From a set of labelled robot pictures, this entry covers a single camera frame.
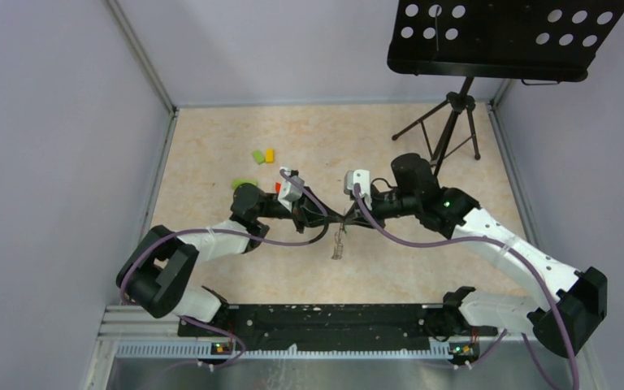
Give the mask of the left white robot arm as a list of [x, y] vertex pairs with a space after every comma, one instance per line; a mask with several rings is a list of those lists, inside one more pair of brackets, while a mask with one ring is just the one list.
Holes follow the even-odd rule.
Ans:
[[156, 319], [169, 314], [196, 319], [207, 335], [217, 336], [228, 325], [227, 302], [206, 287], [189, 286], [196, 265], [256, 249], [270, 230], [262, 218], [289, 219], [297, 232], [321, 228], [317, 241], [329, 224], [343, 220], [297, 177], [279, 193], [266, 193], [251, 183], [239, 185], [231, 212], [222, 223], [182, 233], [163, 225], [152, 227], [116, 276], [123, 298]]

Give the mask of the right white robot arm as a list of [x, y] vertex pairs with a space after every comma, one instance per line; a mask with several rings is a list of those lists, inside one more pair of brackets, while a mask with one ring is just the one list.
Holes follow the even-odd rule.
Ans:
[[429, 231], [478, 254], [527, 291], [513, 297], [475, 288], [445, 295], [452, 304], [444, 325], [455, 335], [473, 327], [498, 327], [531, 333], [550, 352], [576, 356], [603, 322], [608, 279], [597, 268], [581, 271], [542, 252], [511, 232], [459, 188], [443, 187], [419, 154], [402, 154], [391, 163], [395, 186], [380, 192], [367, 170], [348, 171], [344, 192], [356, 203], [348, 224], [365, 224], [386, 236], [388, 219], [414, 216]]

